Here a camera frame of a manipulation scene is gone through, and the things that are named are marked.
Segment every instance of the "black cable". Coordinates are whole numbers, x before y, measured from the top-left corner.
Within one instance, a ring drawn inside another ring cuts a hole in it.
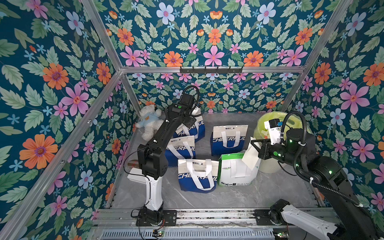
[[[297,116],[299,116],[300,119],[301,119],[301,123],[302,123],[302,125],[303,125],[303,135],[302,135],[302,137],[301,137],[301,144],[306,144],[307,121],[305,120],[304,115],[303,115],[301,112],[299,112],[299,111],[292,111],[292,112],[289,112],[289,113],[285,116],[284,121],[283,121],[283,124],[282,124],[282,126],[281,126],[281,132],[284,132],[284,128],[285,128],[285,125],[286,125],[286,123],[287,123],[287,121],[288,121],[288,118],[289,118],[290,116],[294,115],[294,114],[297,115]],[[301,179],[303,179],[304,181],[310,182],[314,187],[317,187],[317,188],[323,188],[323,189],[325,189],[325,190],[327,190],[327,191],[329,191],[329,192],[331,192],[331,193],[333,193],[333,194],[336,194],[336,195],[341,196],[342,198],[344,198],[344,199],[347,200],[347,201],[350,201],[352,204],[354,204],[355,206],[359,207],[359,209],[360,209],[362,212],[364,212],[367,216],[371,217],[371,213],[370,213],[365,207],[360,207],[360,206],[359,206],[360,203],[357,202],[357,201],[355,201],[355,200],[354,200],[353,198],[351,198],[350,196],[348,196],[348,195],[346,195],[345,193],[340,192],[340,191],[338,191],[338,190],[336,190],[336,189],[333,189],[332,187],[328,187],[328,186],[326,186],[326,185],[323,185],[323,184],[321,184],[321,183],[318,183],[318,182],[316,182],[316,181],[314,181],[314,180],[311,181],[310,178],[308,178],[307,176],[304,176],[303,174],[301,174],[301,173],[299,172],[298,164],[297,164],[297,163],[298,163],[298,159],[299,159],[299,157],[301,156],[301,153],[302,153],[303,149],[304,149],[304,146],[300,145],[299,148],[298,148],[298,150],[297,150],[297,152],[296,152],[296,154],[295,154],[295,156],[294,156],[294,158],[293,158],[293,163],[292,163],[292,164],[293,164],[293,169],[294,169],[295,173],[296,173]]]
[[[282,169],[284,172],[288,173],[288,174],[291,175],[291,176],[297,176],[297,174],[295,175],[295,174],[292,174],[292,173],[287,172],[287,170],[285,170],[285,169],[283,168],[283,166],[280,164],[279,161],[277,161],[277,163],[279,164],[279,166],[281,167],[281,169]]]

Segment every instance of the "pink flower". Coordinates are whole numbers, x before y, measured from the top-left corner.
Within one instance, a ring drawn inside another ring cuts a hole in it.
[[[67,201],[67,197],[63,197],[63,199],[61,199],[61,196],[57,196],[56,202],[50,204],[50,207],[52,209],[51,217],[55,214],[57,214],[58,216],[61,215],[61,210],[67,208],[67,204],[65,203],[65,201]]]
[[[237,79],[237,82],[239,83],[241,80],[245,80],[245,76],[247,75],[248,73],[236,73],[233,79]]]
[[[348,90],[349,86],[352,84],[351,81],[349,81],[349,77],[346,79],[342,79],[341,83],[339,84],[339,87],[341,87],[341,90],[344,91],[344,89]]]
[[[83,149],[83,151],[86,151],[87,155],[89,155],[89,152],[93,152],[94,146],[95,144],[93,144],[92,141],[85,142],[85,148]]]
[[[379,168],[380,168],[380,170],[378,170],[376,168],[372,169],[372,172],[373,172],[373,174],[378,176],[375,178],[375,183],[382,184],[384,182],[384,164],[380,163]]]
[[[86,104],[84,101],[88,100],[89,94],[81,93],[81,87],[79,84],[74,86],[74,92],[69,87],[66,87],[65,91],[70,96],[70,98],[63,97],[61,102],[67,106],[72,105],[70,109],[71,116],[76,115],[77,109],[79,109],[81,114],[85,114],[85,112],[88,110],[88,104]]]
[[[252,79],[255,79],[256,81],[259,81],[260,78],[264,78],[264,75],[262,73],[252,73],[253,76]]]
[[[164,83],[159,82],[159,81],[157,81],[157,83],[155,85],[156,85],[156,88],[160,88],[160,90],[163,89],[163,87],[164,87]]]
[[[233,83],[227,81],[227,83],[224,84],[224,89],[230,90],[231,88],[233,88]]]
[[[151,59],[150,54],[151,53],[148,53],[145,49],[144,51],[140,50],[140,57],[144,57],[144,60]]]
[[[173,76],[172,76],[172,73],[162,73],[161,74],[161,79],[166,79],[166,81],[168,82],[169,79],[173,79]]]
[[[205,53],[203,53],[203,55],[204,55],[204,57],[208,58],[205,61],[204,65],[209,65],[212,63],[212,66],[214,66],[215,63],[216,63],[216,65],[222,64],[221,60],[219,58],[222,58],[224,56],[224,53],[223,52],[218,53],[217,52],[217,46],[214,45],[211,47],[211,53],[205,52]]]
[[[288,57],[284,58],[281,62],[288,63],[287,66],[292,66],[293,64],[295,64],[296,66],[300,65],[300,58],[303,58],[308,54],[307,52],[301,52],[302,50],[302,45],[299,46],[295,52],[292,49],[289,49],[287,52]]]
[[[44,5],[41,5],[40,0],[29,0],[29,2],[25,3],[25,5],[33,10],[33,13],[37,18],[39,18],[41,15],[43,18],[48,19],[47,15],[45,14],[45,12],[48,11],[48,8]]]
[[[236,43],[235,45],[231,45],[231,48],[229,49],[229,51],[232,51],[232,54],[234,54],[234,53],[238,53],[239,52],[239,50],[240,50],[240,47],[239,47],[239,44],[238,43]]]
[[[379,104],[379,108],[381,108],[377,113],[383,114],[384,113],[384,104]]]
[[[191,83],[192,86],[196,86],[198,89],[200,89],[201,84],[199,84],[197,81],[194,83]]]
[[[369,152],[371,150],[373,150],[373,148],[375,147],[373,144],[367,144],[365,145],[365,140],[363,138],[361,138],[359,140],[359,144],[353,142],[352,143],[352,147],[354,149],[357,149],[357,150],[354,150],[352,152],[352,155],[353,156],[358,156],[360,155],[360,161],[361,162],[365,162],[367,160],[366,157],[368,157],[369,159],[374,159],[375,156],[373,155],[373,153]]]
[[[91,86],[88,84],[88,79],[81,78],[81,82],[79,82],[79,85],[81,86],[81,90],[86,90],[88,92],[88,88]]]
[[[125,46],[125,51],[127,53],[120,53],[120,55],[124,58],[127,58],[127,60],[125,61],[125,64],[127,66],[130,66],[133,64],[133,66],[139,67],[140,66],[139,63],[140,64],[145,63],[145,61],[142,58],[139,58],[140,57],[140,50],[135,50],[132,53],[132,49],[128,46]]]
[[[287,52],[288,52],[288,50],[282,49],[281,52],[277,53],[277,58],[283,59],[283,57],[287,56]]]
[[[106,108],[106,110],[107,110],[107,116],[111,118],[113,116],[113,109],[109,107],[109,108]]]
[[[322,90],[323,90],[323,87],[320,87],[320,88],[315,87],[314,88],[314,92],[311,94],[313,96],[312,101],[320,102],[320,98],[322,98],[324,96],[324,93],[321,92]]]
[[[305,91],[309,91],[309,89],[313,86],[313,84],[311,83],[312,81],[312,77],[309,78],[308,76],[305,78],[304,82],[303,82],[303,90]]]
[[[80,147],[80,144],[77,144],[75,150],[79,149]],[[68,158],[68,161],[67,162],[71,162],[72,161],[72,156],[73,157],[78,157],[79,156],[79,153],[76,152],[76,151],[73,151],[72,154],[70,155],[70,157]]]
[[[184,81],[184,82],[188,82],[189,79],[192,79],[192,76],[189,75],[189,73],[178,73],[177,75],[179,75],[179,81]]]
[[[197,48],[197,44],[193,45],[193,43],[191,43],[191,46],[189,46],[188,49],[189,49],[189,53],[194,53],[194,54],[196,54],[196,51],[199,50]]]
[[[343,150],[347,150],[347,148],[344,146],[344,142],[345,141],[339,141],[338,139],[336,139],[336,143],[333,144],[333,146],[335,147],[335,152],[339,152],[340,154],[343,154]]]
[[[377,205],[377,208],[378,210],[381,212],[383,211],[383,207],[384,207],[384,201],[383,201],[383,195],[381,194],[381,192],[378,192],[377,193],[377,196],[376,194],[373,194],[371,193],[371,196],[372,196],[372,200],[371,200],[371,203],[373,205]]]
[[[56,110],[55,116],[60,115],[60,118],[63,119],[64,115],[68,115],[68,112],[66,111],[68,109],[68,106],[63,106],[62,102],[59,102],[59,106],[53,106],[53,108]]]
[[[55,190],[55,185],[56,187],[63,186],[63,181],[61,181],[60,179],[62,179],[66,173],[67,173],[66,171],[62,171],[59,173],[59,175],[57,175],[56,180],[52,183],[52,185],[48,189],[48,192],[47,192],[48,195],[51,195],[53,193],[53,191]]]
[[[317,108],[316,106],[312,109],[312,116],[314,116],[315,118],[317,118],[317,116],[319,116],[319,110],[320,108]]]
[[[357,90],[356,84],[352,83],[349,86],[349,93],[343,92],[340,94],[341,99],[347,100],[343,102],[341,105],[341,109],[345,110],[351,106],[350,110],[353,115],[355,115],[358,112],[358,104],[362,107],[366,107],[369,105],[369,101],[366,98],[360,98],[367,94],[369,87],[365,86],[359,89],[359,91],[356,92]]]
[[[198,1],[199,1],[199,0],[189,0],[189,1],[188,1],[188,4],[189,4],[190,6],[192,6],[193,2],[197,3]]]
[[[262,89],[267,88],[268,87],[268,82],[267,81],[261,82],[260,87]]]

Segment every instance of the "aluminum frame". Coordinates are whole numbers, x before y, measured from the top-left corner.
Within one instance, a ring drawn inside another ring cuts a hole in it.
[[[316,43],[316,46],[312,50],[310,56],[308,57],[307,61],[305,62],[305,70],[300,75],[298,79],[296,79],[295,83],[293,84],[290,92],[288,93],[287,97],[284,99],[284,103],[280,108],[280,111],[285,112],[291,104],[293,98],[295,97],[297,91],[300,89],[301,85],[303,84],[305,78],[308,76],[312,66],[315,64],[317,58],[319,57],[321,51],[327,44],[329,38],[331,37],[332,33],[335,31],[337,25],[341,21],[341,18],[349,8],[349,5],[353,0],[340,0],[338,5],[336,6],[335,11],[329,18],[328,23],[324,27],[324,31],[322,35],[319,38],[319,41]]]
[[[77,144],[84,136],[86,130],[89,128],[89,124],[96,117],[109,97],[110,92],[115,88],[121,77],[122,74],[120,72],[115,73],[108,84],[103,88],[89,110],[82,117],[79,124],[75,127],[55,157],[37,179],[32,189],[24,197],[20,207],[15,210],[14,214],[2,228],[0,231],[0,240],[14,240],[18,237],[21,229],[26,225],[29,218],[35,212],[37,206],[46,195],[48,188],[55,181],[64,164],[67,162]]]

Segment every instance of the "light blue flower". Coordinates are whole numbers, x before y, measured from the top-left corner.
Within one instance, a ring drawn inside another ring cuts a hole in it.
[[[52,108],[49,108],[49,107],[47,106],[46,109],[43,109],[43,112],[45,112],[46,115],[49,116],[50,114],[52,114]]]
[[[175,12],[173,13],[173,15],[175,15],[175,18],[180,17],[180,12],[178,12],[178,11],[175,9]]]
[[[119,13],[119,18],[120,18],[121,21],[125,20],[125,16],[122,15],[121,13]]]
[[[69,187],[71,182],[72,180],[70,180],[70,178],[67,178],[67,180],[64,181],[64,187]]]
[[[108,21],[109,23],[112,21],[111,16],[104,15],[104,17],[105,17],[105,20]]]
[[[81,72],[81,74],[83,75],[83,77],[86,77],[86,76],[88,75],[88,73],[87,73],[85,70],[83,70],[83,71]]]
[[[346,78],[348,76],[348,73],[349,72],[347,72],[347,70],[344,70],[344,72],[341,75]]]
[[[210,22],[210,20],[209,20],[209,16],[204,16],[203,21],[205,21],[205,23]]]
[[[10,120],[12,121],[11,124],[14,125],[15,123],[19,123],[18,119],[20,119],[20,117],[16,117],[16,115],[12,114],[12,117],[7,117],[7,120]]]
[[[228,16],[223,16],[223,19],[221,19],[222,22],[226,23],[228,20]]]
[[[62,231],[61,234],[63,235],[67,235],[67,233],[70,231],[70,227],[69,226],[64,226],[64,231]]]
[[[312,13],[311,14],[309,14],[309,15],[307,15],[307,20],[311,20],[313,18],[313,15],[312,15]]]
[[[15,164],[12,164],[11,166],[9,166],[9,168],[13,168],[13,171],[14,171],[14,172],[17,172],[17,170],[18,170],[19,168],[23,168],[23,166],[22,166],[23,161],[18,162],[18,161],[15,159],[15,160],[14,160],[14,163],[15,163]]]
[[[47,132],[50,132],[51,130],[49,130],[49,125],[45,126],[44,125],[41,125],[41,128],[42,130],[40,130],[40,133],[44,133],[44,135],[47,135]]]
[[[37,46],[37,51],[38,52],[41,52],[41,53],[44,53],[46,50],[44,49],[44,45],[39,45],[39,44],[36,44]]]
[[[35,57],[34,57],[34,53],[29,53],[27,50],[25,50],[25,55],[24,55],[24,57],[26,57],[26,58],[28,58],[30,61],[32,60],[32,59],[35,59]]]
[[[47,20],[45,20],[45,22],[41,22],[41,24],[44,26],[45,30],[51,31],[51,25],[48,23]]]
[[[172,22],[169,22],[169,25],[167,26],[167,28],[170,28],[171,30],[173,30],[175,29],[175,24]]]

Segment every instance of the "green leaf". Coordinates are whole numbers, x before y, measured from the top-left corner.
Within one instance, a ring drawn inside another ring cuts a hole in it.
[[[32,106],[41,106],[43,103],[43,99],[40,97],[40,94],[38,94],[36,90],[32,89],[29,84],[26,86],[25,96],[29,104]]]
[[[19,90],[22,89],[24,80],[23,75],[20,73],[18,68],[11,65],[3,65],[1,68],[1,73],[5,76],[5,79],[7,79],[10,84],[14,84]]]
[[[64,51],[64,52],[70,52],[71,51],[68,48],[68,45],[59,36],[54,36],[53,42],[54,42],[55,46],[58,47],[61,51]]]

